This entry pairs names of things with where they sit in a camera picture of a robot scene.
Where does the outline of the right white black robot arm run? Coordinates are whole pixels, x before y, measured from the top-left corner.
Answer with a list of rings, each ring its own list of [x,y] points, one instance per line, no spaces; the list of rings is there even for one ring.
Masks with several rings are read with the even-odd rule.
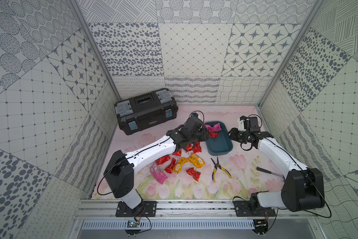
[[[257,115],[241,116],[238,124],[238,128],[230,130],[229,138],[261,151],[285,178],[279,191],[253,193],[250,210],[277,208],[298,212],[325,206],[323,174],[319,169],[301,163],[281,147],[272,134],[262,131]]]

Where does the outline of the red tea bag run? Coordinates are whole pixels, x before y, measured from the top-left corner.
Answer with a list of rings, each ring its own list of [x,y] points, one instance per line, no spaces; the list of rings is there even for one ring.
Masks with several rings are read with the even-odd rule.
[[[199,182],[201,172],[196,171],[194,168],[189,168],[186,170],[186,173],[190,175],[195,181]]]
[[[174,171],[175,165],[176,165],[176,159],[173,158],[171,163],[165,168],[165,171],[169,174],[172,174]]]
[[[193,153],[198,153],[198,152],[202,152],[202,149],[201,149],[201,143],[200,142],[196,142],[193,146],[193,149],[192,149]]]
[[[175,156],[182,156],[182,150],[179,149],[178,151],[174,152],[173,155],[175,155]]]
[[[209,137],[210,138],[217,138],[217,136],[218,136],[218,133],[212,132],[212,131],[209,132]]]
[[[186,147],[186,151],[191,151],[194,148],[194,144],[188,144],[188,146]]]
[[[171,157],[169,155],[165,155],[159,159],[157,159],[155,162],[157,163],[157,165],[162,165],[164,163],[166,163],[167,161],[169,161],[171,159]]]

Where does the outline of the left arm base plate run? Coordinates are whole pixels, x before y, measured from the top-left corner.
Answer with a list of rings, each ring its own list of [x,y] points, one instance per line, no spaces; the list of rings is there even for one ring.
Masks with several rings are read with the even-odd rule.
[[[136,208],[131,209],[123,201],[118,203],[116,217],[155,217],[157,210],[157,201],[143,201]]]

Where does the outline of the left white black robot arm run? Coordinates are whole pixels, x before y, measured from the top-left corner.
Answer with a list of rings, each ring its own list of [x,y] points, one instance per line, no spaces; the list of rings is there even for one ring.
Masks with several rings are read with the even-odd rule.
[[[143,199],[134,186],[135,174],[163,156],[208,139],[209,132],[204,122],[193,113],[184,124],[167,131],[157,141],[131,152],[118,150],[113,153],[102,179],[116,199],[121,199],[131,210],[140,208]]]

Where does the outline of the teal plastic storage box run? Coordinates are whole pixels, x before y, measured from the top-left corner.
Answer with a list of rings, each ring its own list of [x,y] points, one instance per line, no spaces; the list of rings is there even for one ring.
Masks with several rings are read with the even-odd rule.
[[[212,156],[226,155],[233,149],[233,144],[231,139],[228,136],[228,130],[226,125],[221,121],[209,121],[205,125],[215,126],[219,124],[221,130],[218,131],[218,136],[216,138],[209,138],[205,142],[207,151]]]

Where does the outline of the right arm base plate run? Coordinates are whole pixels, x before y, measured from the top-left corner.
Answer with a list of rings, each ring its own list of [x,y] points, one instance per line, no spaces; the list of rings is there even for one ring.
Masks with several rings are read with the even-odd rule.
[[[252,206],[248,201],[233,200],[232,203],[237,217],[274,217],[276,215],[274,209]]]

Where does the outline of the yellow tea bag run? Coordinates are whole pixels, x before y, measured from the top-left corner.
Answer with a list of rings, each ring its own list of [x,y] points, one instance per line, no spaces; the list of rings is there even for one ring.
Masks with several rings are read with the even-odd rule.
[[[202,168],[205,165],[205,162],[202,158],[200,158],[197,154],[192,153],[188,158],[189,162],[191,162],[196,168]]]
[[[189,162],[188,158],[182,157],[181,159],[179,159],[173,168],[173,172],[180,173],[183,165],[186,164],[187,162]]]

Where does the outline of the magenta tea bag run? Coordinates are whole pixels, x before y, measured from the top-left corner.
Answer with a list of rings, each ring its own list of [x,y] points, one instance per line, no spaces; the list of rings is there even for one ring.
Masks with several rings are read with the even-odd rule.
[[[154,163],[150,167],[150,172],[153,175],[153,177],[156,179],[156,181],[162,185],[167,180],[167,176],[160,170],[159,166],[156,163]]]
[[[214,133],[222,130],[220,123],[216,123],[214,125],[205,124],[205,127],[209,132],[214,132]]]

